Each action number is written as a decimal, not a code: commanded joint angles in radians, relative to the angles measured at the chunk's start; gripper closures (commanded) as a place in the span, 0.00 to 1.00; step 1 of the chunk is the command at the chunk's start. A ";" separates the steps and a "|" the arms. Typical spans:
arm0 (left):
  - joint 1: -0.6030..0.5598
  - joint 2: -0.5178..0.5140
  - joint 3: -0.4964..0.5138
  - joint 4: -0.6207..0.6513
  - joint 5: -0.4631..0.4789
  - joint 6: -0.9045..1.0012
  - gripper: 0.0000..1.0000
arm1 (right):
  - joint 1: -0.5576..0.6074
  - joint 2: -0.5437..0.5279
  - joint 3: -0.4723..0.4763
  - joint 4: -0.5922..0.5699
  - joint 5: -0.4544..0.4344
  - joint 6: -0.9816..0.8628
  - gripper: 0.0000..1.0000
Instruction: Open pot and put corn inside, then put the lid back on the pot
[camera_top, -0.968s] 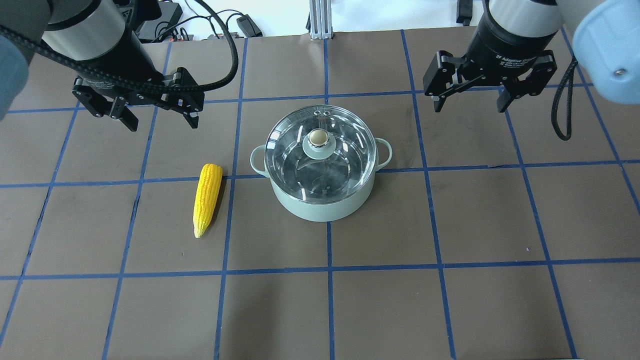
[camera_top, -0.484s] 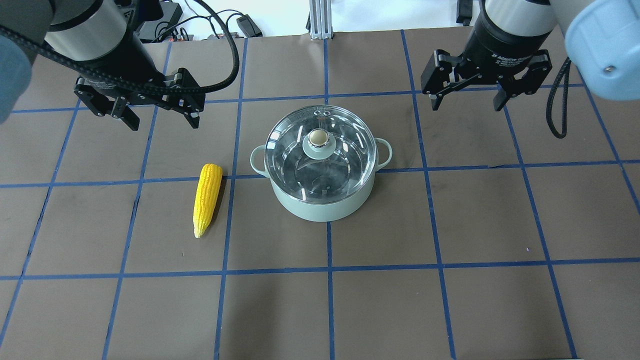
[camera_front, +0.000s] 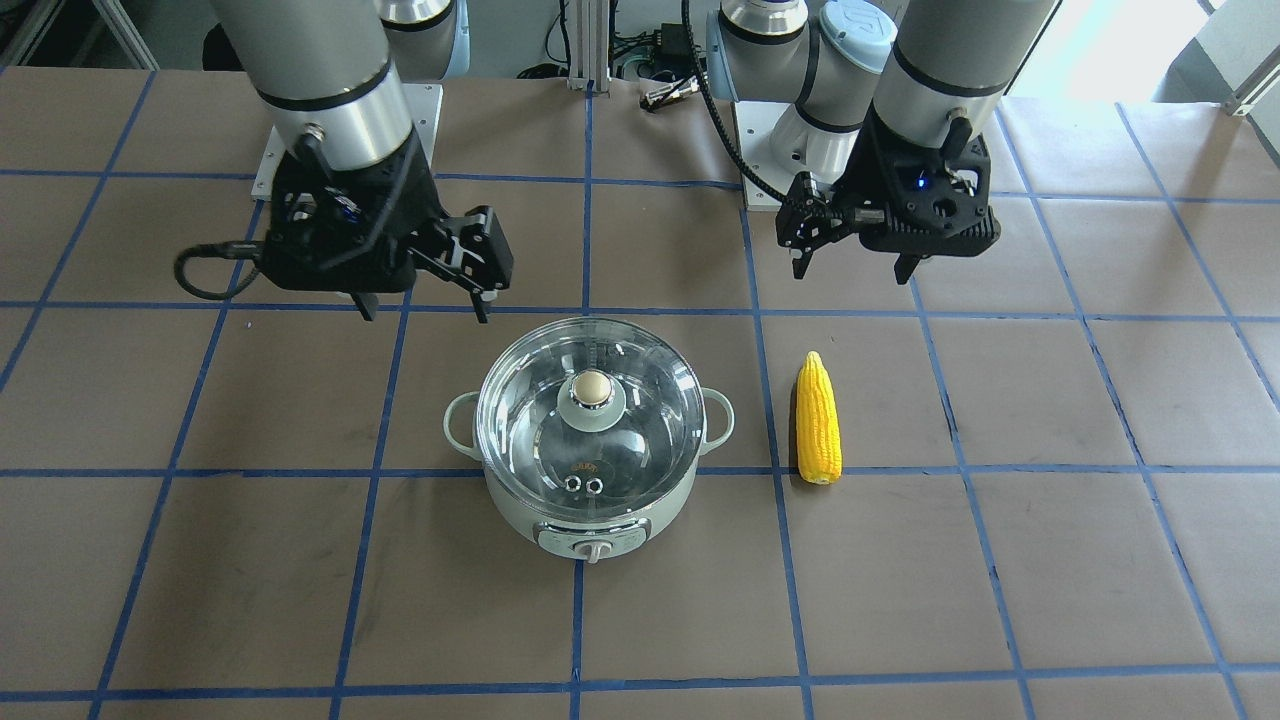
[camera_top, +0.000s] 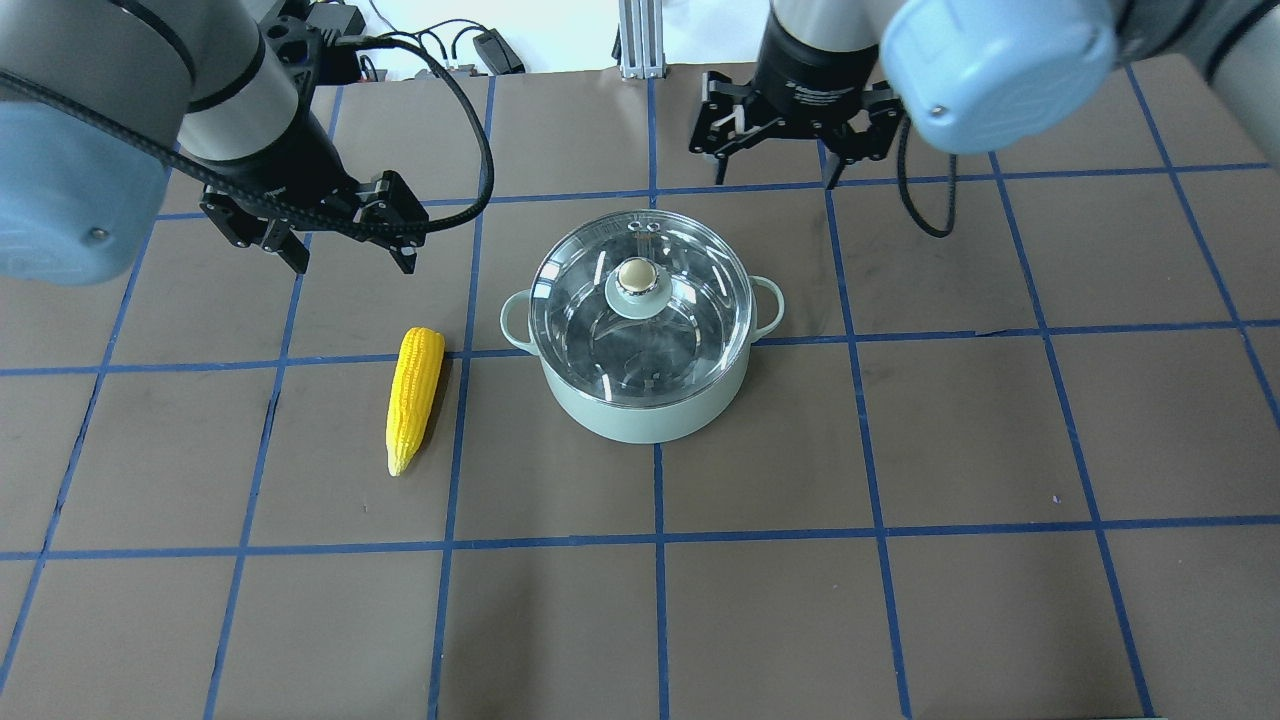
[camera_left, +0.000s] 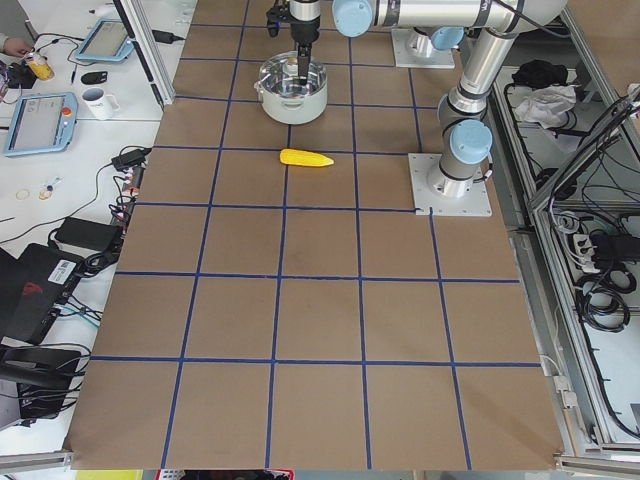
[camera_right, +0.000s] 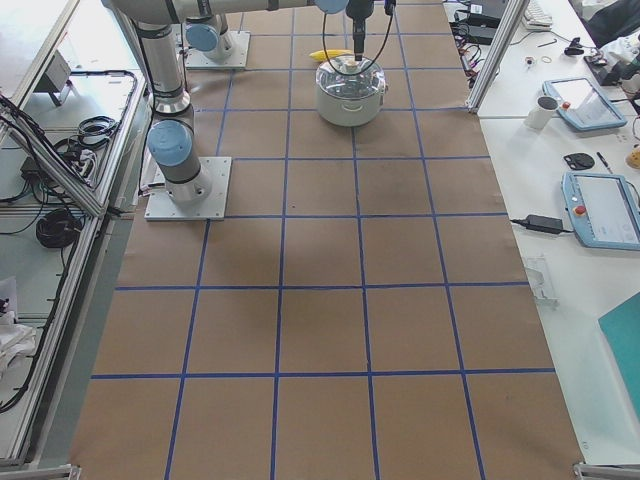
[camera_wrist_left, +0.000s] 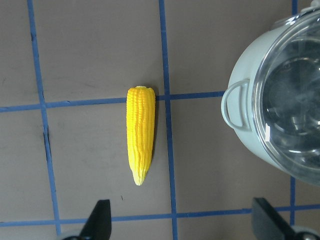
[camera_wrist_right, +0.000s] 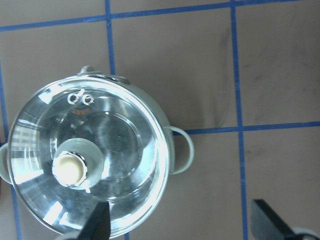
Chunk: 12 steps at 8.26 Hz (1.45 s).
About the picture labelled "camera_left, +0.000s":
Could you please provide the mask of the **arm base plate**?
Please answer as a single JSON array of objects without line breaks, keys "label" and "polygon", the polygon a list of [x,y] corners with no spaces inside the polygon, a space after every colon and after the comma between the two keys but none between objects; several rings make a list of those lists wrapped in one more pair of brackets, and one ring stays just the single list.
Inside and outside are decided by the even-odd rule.
[{"label": "arm base plate", "polygon": [[464,34],[462,27],[441,27],[433,32],[412,28],[391,31],[395,65],[403,68],[454,69],[453,49]]},{"label": "arm base plate", "polygon": [[408,155],[414,211],[417,215],[491,217],[484,181],[475,182],[481,169],[467,180],[452,180],[440,170],[440,154]]}]

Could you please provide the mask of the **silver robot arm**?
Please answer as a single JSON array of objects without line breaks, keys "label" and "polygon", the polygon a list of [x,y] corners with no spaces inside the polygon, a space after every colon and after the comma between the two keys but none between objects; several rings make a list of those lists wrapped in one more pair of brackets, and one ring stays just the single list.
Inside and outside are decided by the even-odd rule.
[{"label": "silver robot arm", "polygon": [[460,84],[479,95],[491,86],[518,35],[545,27],[565,6],[564,1],[334,1],[332,16],[346,37],[373,27],[414,28],[438,50],[452,48],[464,31],[478,29]]},{"label": "silver robot arm", "polygon": [[444,150],[428,174],[435,193],[465,196],[493,137],[482,122],[489,91],[519,34],[542,28],[564,9],[564,1],[446,1],[440,23],[479,27],[481,33],[456,87],[442,100],[438,118]]}]

